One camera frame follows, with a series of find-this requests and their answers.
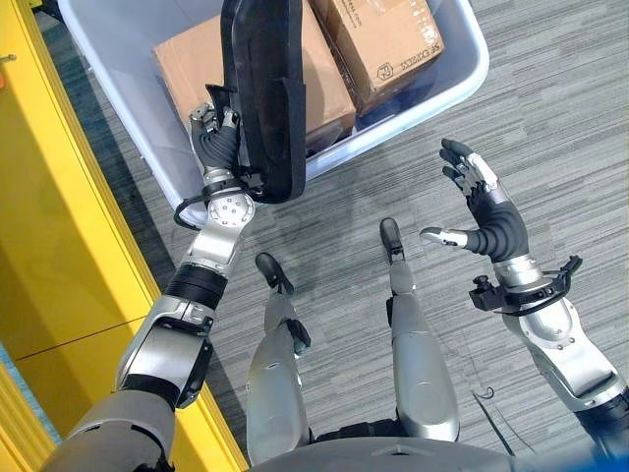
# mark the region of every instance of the robotic hand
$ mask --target robotic hand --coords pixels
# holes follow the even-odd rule
[[[583,332],[575,307],[565,298],[577,256],[560,270],[542,272],[529,254],[527,229],[498,178],[469,147],[444,139],[443,167],[466,197],[479,225],[474,231],[429,227],[421,236],[491,258],[498,286],[474,279],[477,308],[502,309],[509,330],[527,346],[540,373],[575,413],[600,452],[623,456],[629,448],[629,388]]]

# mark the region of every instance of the black robotic finger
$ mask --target black robotic finger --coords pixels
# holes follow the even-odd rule
[[[452,152],[450,149],[441,149],[439,151],[439,156],[453,167],[461,164],[461,157]]]
[[[278,293],[282,293],[282,287],[288,295],[295,292],[295,287],[288,279],[282,266],[269,253],[259,253],[256,256],[256,267],[264,275],[269,287],[278,287]]]
[[[448,167],[447,165],[443,166],[441,172],[443,172],[443,175],[445,175],[448,179],[454,182],[454,185],[456,185],[460,191],[463,191],[463,187],[461,187],[461,185],[456,181],[456,179],[464,178],[463,174],[457,172],[452,167]]]
[[[462,155],[463,157],[467,157],[468,155],[474,153],[469,146],[456,141],[450,141],[445,138],[441,140],[441,145],[457,155]]]

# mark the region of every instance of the yellow wall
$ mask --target yellow wall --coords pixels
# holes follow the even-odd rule
[[[27,2],[0,0],[0,47],[18,56],[0,65],[0,338],[63,436],[110,390],[158,290]],[[206,388],[177,424],[178,470],[246,467]]]
[[[0,464],[3,471],[36,470],[54,447],[4,364],[0,363]]]

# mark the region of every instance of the gray rubber finger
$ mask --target gray rubber finger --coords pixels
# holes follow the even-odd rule
[[[461,158],[450,149],[441,149],[439,151],[439,156],[453,167],[461,164]]]
[[[454,152],[455,154],[462,155],[463,157],[467,157],[471,153],[473,153],[472,149],[464,145],[463,143],[459,143],[457,141],[450,141],[445,138],[441,140],[441,145]]]
[[[461,175],[459,172],[454,170],[452,167],[448,167],[447,165],[443,166],[443,168],[441,169],[441,172],[443,172],[443,175],[445,175],[448,179],[454,182],[454,185],[456,185],[459,188],[459,190],[463,191],[463,187],[461,187],[459,183],[456,181],[456,179],[462,178],[463,175]]]

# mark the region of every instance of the silver robot arm segment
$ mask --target silver robot arm segment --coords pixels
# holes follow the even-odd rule
[[[233,137],[238,121],[233,113],[227,117],[229,125],[221,130]],[[114,393],[84,415],[44,471],[173,470],[167,457],[174,411],[199,395],[211,355],[214,310],[255,214],[240,181],[209,162],[203,166],[205,226],[123,355]]]
[[[579,315],[565,297],[581,264],[571,257],[560,270],[543,272],[529,254],[527,229],[499,179],[469,147],[443,140],[443,173],[466,198],[479,225],[473,231],[429,227],[422,237],[487,255],[498,281],[474,279],[474,305],[501,309],[507,328],[527,346],[540,373],[575,413],[607,455],[629,452],[629,387],[587,337]]]

